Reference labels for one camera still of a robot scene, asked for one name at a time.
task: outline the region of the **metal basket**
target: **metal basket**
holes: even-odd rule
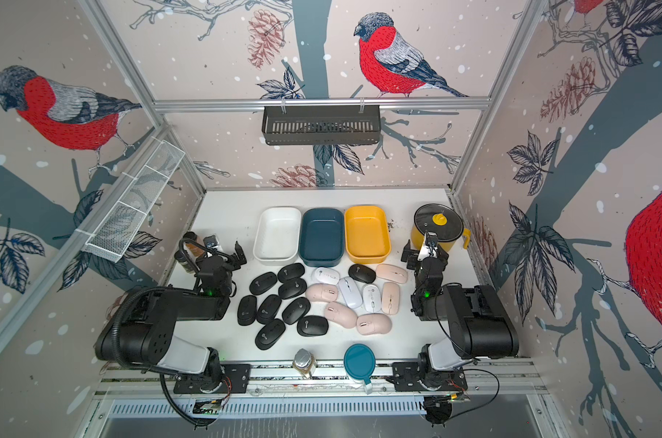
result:
[[[83,250],[115,263],[119,261],[184,156],[185,152],[161,141],[139,173],[135,177],[127,175],[134,180]]]
[[[268,145],[375,145],[379,105],[359,107],[265,107],[263,136]]]

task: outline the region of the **dark teal plastic tray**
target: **dark teal plastic tray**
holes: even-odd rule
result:
[[[300,257],[312,268],[331,268],[345,250],[343,213],[335,208],[313,208],[301,218]]]

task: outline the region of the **teal lid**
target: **teal lid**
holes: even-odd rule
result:
[[[370,383],[370,376],[374,371],[374,354],[368,346],[361,343],[354,344],[343,356],[343,366],[346,373],[356,381]]]

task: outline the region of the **white wire mesh basket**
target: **white wire mesh basket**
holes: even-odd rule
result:
[[[115,263],[119,261],[184,156],[185,152],[161,141],[83,250]]]

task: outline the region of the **plastic tray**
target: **plastic tray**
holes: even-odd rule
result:
[[[268,208],[260,215],[253,256],[268,266],[284,266],[297,258],[301,213],[294,207]]]
[[[301,220],[300,257],[312,268],[331,268],[343,257],[343,213],[335,208],[313,208]]]
[[[382,263],[391,250],[384,210],[374,205],[346,210],[346,251],[353,263]]]

